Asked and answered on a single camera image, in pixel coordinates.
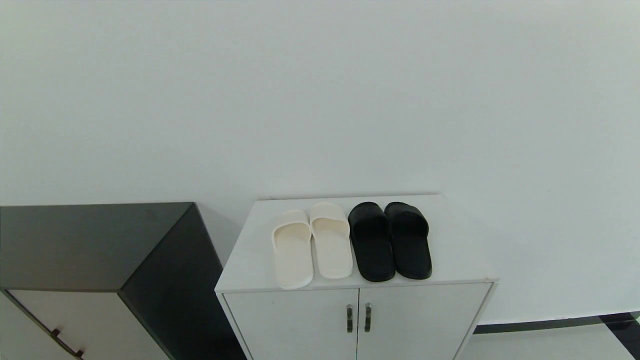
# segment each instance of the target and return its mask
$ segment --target white slipper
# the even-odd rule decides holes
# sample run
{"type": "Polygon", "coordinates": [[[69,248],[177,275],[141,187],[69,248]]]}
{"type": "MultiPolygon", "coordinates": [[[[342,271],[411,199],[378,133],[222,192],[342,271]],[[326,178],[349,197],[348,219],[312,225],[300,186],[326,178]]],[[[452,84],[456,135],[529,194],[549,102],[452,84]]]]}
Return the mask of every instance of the white slipper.
{"type": "Polygon", "coordinates": [[[302,210],[290,210],[280,215],[271,242],[280,287],[293,290],[310,283],[314,278],[314,264],[307,214],[302,210]]]}
{"type": "Polygon", "coordinates": [[[351,275],[353,257],[349,222],[344,210],[331,202],[320,202],[311,208],[310,213],[320,274],[327,279],[351,275]]]}

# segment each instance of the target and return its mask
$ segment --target drawer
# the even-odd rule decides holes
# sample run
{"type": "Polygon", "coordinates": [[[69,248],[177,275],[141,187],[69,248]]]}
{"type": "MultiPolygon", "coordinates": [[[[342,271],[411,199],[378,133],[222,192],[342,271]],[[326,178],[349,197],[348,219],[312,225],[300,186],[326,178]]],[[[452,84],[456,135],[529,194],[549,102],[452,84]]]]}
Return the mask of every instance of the drawer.
{"type": "MultiPolygon", "coordinates": [[[[73,351],[82,349],[84,360],[169,359],[117,293],[10,293],[50,331],[60,330],[59,339],[73,351]]],[[[49,341],[57,347],[52,339],[49,341]]]]}
{"type": "Polygon", "coordinates": [[[3,293],[0,293],[0,309],[3,359],[73,360],[3,293]]]}

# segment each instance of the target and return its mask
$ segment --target metal handle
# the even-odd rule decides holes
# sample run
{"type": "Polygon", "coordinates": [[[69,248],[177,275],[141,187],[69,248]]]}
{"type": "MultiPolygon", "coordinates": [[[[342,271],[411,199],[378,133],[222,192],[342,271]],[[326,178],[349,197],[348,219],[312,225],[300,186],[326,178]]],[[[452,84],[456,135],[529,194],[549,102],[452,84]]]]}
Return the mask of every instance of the metal handle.
{"type": "Polygon", "coordinates": [[[347,305],[347,332],[353,332],[353,306],[347,305]]]}
{"type": "Polygon", "coordinates": [[[364,320],[364,332],[369,332],[371,331],[371,303],[368,302],[365,307],[367,309],[367,313],[364,320]]]}
{"type": "Polygon", "coordinates": [[[69,353],[69,355],[73,356],[74,359],[77,360],[83,360],[82,355],[84,354],[83,350],[78,350],[78,351],[73,351],[69,345],[65,344],[64,341],[60,340],[60,338],[58,337],[58,335],[60,335],[60,330],[55,329],[53,330],[51,333],[51,338],[58,344],[60,345],[61,348],[63,348],[66,352],[69,353]]]}

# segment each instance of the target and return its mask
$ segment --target slipper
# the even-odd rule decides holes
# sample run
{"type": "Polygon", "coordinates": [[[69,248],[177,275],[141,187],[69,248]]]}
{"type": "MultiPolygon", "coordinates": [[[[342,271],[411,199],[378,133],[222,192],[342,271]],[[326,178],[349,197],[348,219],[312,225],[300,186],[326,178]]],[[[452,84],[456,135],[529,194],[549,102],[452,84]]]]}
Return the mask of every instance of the slipper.
{"type": "Polygon", "coordinates": [[[311,208],[310,219],[320,274],[327,279],[351,275],[353,256],[344,210],[331,202],[320,202],[311,208]]]}
{"type": "Polygon", "coordinates": [[[409,279],[427,279],[432,271],[427,220],[420,210],[403,202],[390,203],[385,214],[391,223],[391,246],[398,272],[409,279]]]}
{"type": "Polygon", "coordinates": [[[369,281],[387,281],[396,274],[389,222],[375,202],[363,202],[349,214],[351,242],[358,269],[369,281]]]}
{"type": "Polygon", "coordinates": [[[302,210],[290,210],[280,215],[276,219],[271,242],[280,287],[293,290],[310,283],[314,278],[314,264],[307,214],[302,210]]]}

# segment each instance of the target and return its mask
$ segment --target baseboard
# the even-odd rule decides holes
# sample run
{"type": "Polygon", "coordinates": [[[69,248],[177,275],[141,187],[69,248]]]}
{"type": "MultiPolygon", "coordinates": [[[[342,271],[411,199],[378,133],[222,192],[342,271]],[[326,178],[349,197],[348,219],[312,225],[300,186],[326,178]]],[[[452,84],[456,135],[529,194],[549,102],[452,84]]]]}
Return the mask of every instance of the baseboard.
{"type": "Polygon", "coordinates": [[[476,330],[474,331],[474,334],[492,334],[495,332],[556,329],[561,327],[593,325],[597,323],[605,323],[609,325],[614,323],[634,322],[638,318],[638,316],[640,316],[640,311],[633,313],[586,316],[584,318],[547,320],[541,322],[497,323],[491,325],[478,325],[476,327],[476,330]]]}

